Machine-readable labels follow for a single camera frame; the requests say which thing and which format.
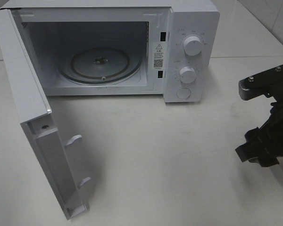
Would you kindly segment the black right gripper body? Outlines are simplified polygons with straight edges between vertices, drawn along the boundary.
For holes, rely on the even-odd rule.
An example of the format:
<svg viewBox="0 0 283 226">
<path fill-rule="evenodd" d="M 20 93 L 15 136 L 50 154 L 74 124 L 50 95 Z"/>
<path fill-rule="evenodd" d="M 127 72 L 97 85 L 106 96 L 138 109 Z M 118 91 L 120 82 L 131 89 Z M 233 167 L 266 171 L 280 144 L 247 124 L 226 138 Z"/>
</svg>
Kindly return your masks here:
<svg viewBox="0 0 283 226">
<path fill-rule="evenodd" d="M 271 103 L 270 117 L 245 134 L 246 144 L 264 148 L 271 156 L 283 157 L 283 101 Z"/>
</svg>

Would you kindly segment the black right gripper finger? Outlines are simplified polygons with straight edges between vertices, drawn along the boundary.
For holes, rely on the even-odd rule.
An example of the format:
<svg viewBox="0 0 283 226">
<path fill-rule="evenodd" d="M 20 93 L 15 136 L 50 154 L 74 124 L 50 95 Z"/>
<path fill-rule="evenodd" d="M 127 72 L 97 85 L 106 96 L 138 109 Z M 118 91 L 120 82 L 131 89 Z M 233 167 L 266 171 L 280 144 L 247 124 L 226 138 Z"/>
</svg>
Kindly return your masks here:
<svg viewBox="0 0 283 226">
<path fill-rule="evenodd" d="M 259 148 L 256 146 L 249 146 L 248 144 L 243 144 L 235 149 L 241 162 L 257 163 L 261 167 L 271 167 L 278 165 L 279 161 L 276 157 L 269 155 L 264 148 Z"/>
</svg>

